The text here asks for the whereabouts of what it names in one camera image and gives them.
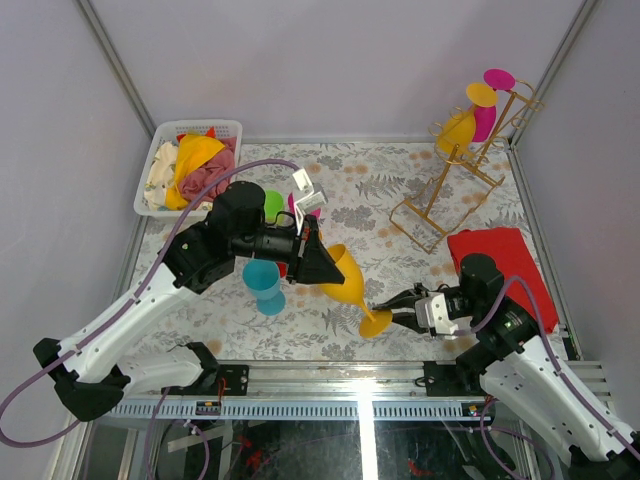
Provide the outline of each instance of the gray wall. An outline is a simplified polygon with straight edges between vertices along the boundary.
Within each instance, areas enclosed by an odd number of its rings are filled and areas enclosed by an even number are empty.
[[[640,427],[640,2],[602,2],[520,151],[580,343]]]
[[[38,370],[41,338],[69,335],[109,303],[148,146],[73,2],[0,7],[0,396]],[[20,440],[66,419],[47,378],[2,426]],[[2,478],[41,478],[53,448],[0,446]]]
[[[155,121],[427,136],[491,67],[535,84],[582,0],[94,0]]]

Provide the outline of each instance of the cloth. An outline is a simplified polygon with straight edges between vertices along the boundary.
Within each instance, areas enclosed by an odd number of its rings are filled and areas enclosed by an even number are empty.
[[[182,210],[189,202],[184,199],[178,186],[190,173],[202,167],[221,152],[225,145],[216,138],[188,133],[180,141],[176,159],[173,185],[167,190],[166,206],[171,210]]]
[[[144,186],[144,198],[150,210],[166,209],[167,190],[173,186],[173,169],[177,158],[178,147],[171,142],[163,143],[156,152]]]
[[[220,139],[220,142],[226,147],[218,152],[211,160],[205,163],[197,170],[187,175],[178,185],[180,195],[187,201],[193,200],[207,185],[210,185],[220,175],[232,170],[235,165],[234,152],[236,148],[236,138]],[[231,183],[231,179],[227,179],[208,192],[203,201],[213,202],[213,199],[224,192]]]
[[[547,288],[542,281],[522,234],[517,228],[492,228],[490,230],[463,230],[447,238],[449,251],[456,271],[460,272],[460,262],[470,253],[484,253],[496,262],[505,279],[518,275],[527,284],[538,303],[545,331],[551,333],[558,324],[558,313]],[[535,317],[533,305],[522,285],[514,284],[507,293],[508,297],[520,304],[532,317]]]

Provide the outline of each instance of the floral pattern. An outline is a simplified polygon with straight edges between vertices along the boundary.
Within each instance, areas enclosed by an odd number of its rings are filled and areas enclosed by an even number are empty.
[[[263,158],[292,160],[322,185],[329,197],[329,205],[322,209],[320,218],[323,243],[347,245],[366,279],[369,305],[384,302],[415,282],[434,288],[442,283],[457,283],[446,242],[427,255],[389,221],[395,205],[404,197],[419,193],[430,178],[442,172],[444,165],[433,155],[432,144],[242,146],[241,163]],[[494,178],[504,175],[505,181],[461,229],[517,227],[537,261],[508,157],[492,148],[488,158],[484,171]],[[289,171],[279,166],[248,170],[238,178],[276,189],[283,196],[294,186]],[[483,182],[464,168],[453,166],[434,204],[433,218],[445,227],[455,225],[486,191]],[[398,222],[405,227],[403,220],[409,221],[410,215],[400,209],[398,214]],[[137,259],[137,275],[151,265],[170,227],[156,220],[148,222]],[[424,223],[411,228],[421,238],[435,238],[435,232],[429,232]],[[159,353],[176,344],[202,341],[214,355],[225,360],[420,361],[454,359],[474,343],[471,338],[425,338],[396,325],[373,339],[364,339],[358,334],[362,312],[357,307],[330,300],[317,286],[286,282],[282,285],[287,299],[285,309],[279,315],[265,317],[257,312],[255,300],[242,282],[246,262],[238,258],[233,274],[209,288],[196,303],[160,321],[130,353]],[[557,351],[565,355],[559,336],[552,335],[552,341]]]

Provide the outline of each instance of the white plastic basket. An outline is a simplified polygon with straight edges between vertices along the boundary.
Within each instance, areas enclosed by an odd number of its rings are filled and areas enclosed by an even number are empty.
[[[216,137],[218,138],[237,137],[235,163],[236,166],[238,166],[240,161],[240,147],[242,144],[242,125],[240,125],[239,122],[235,120],[177,120],[174,122],[165,122],[158,126],[151,141],[149,153],[147,153],[147,160],[144,162],[144,169],[142,170],[140,183],[138,183],[138,191],[133,201],[133,209],[138,215],[157,218],[167,223],[175,223],[182,212],[151,210],[149,209],[147,200],[144,198],[144,186],[149,178],[149,170],[151,169],[153,158],[163,143],[172,142],[177,146],[178,140],[176,137],[178,135],[187,133],[190,130],[204,135],[211,127],[216,129]],[[191,212],[187,217],[186,223],[191,224],[203,220],[207,216],[207,213],[208,212],[204,211]]]

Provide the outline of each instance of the folded red towel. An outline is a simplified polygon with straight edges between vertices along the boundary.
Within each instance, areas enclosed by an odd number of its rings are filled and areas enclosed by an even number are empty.
[[[549,292],[542,281],[522,234],[517,228],[492,228],[490,230],[464,230],[447,238],[449,251],[453,257],[456,271],[460,271],[460,262],[470,253],[484,253],[496,262],[505,279],[518,275],[531,288],[535,296],[545,331],[551,333],[558,324],[556,312]],[[509,298],[520,304],[531,316],[535,316],[527,293],[518,283],[508,292]]]

